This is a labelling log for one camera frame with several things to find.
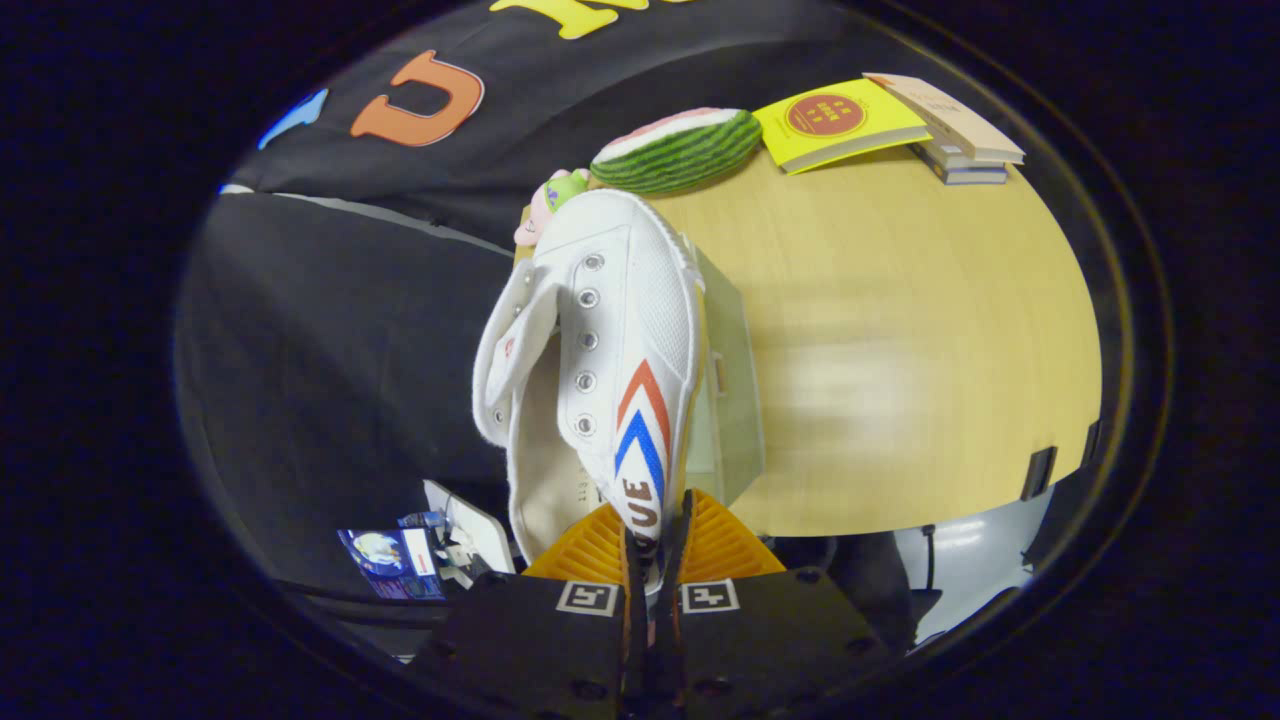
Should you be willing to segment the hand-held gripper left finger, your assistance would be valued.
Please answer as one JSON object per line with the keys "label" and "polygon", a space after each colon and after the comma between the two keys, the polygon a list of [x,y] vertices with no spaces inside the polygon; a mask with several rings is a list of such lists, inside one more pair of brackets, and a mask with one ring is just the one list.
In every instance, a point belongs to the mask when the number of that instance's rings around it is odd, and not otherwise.
{"label": "hand-held gripper left finger", "polygon": [[632,533],[604,503],[526,571],[480,577],[410,674],[497,717],[622,717],[641,689],[641,569]]}

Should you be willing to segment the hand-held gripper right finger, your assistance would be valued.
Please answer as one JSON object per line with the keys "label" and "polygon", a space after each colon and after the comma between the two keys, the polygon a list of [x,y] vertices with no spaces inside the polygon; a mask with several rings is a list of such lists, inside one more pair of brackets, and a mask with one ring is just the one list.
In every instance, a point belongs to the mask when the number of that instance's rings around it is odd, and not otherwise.
{"label": "hand-held gripper right finger", "polygon": [[813,716],[891,656],[829,575],[786,568],[724,505],[684,496],[660,589],[660,714]]}

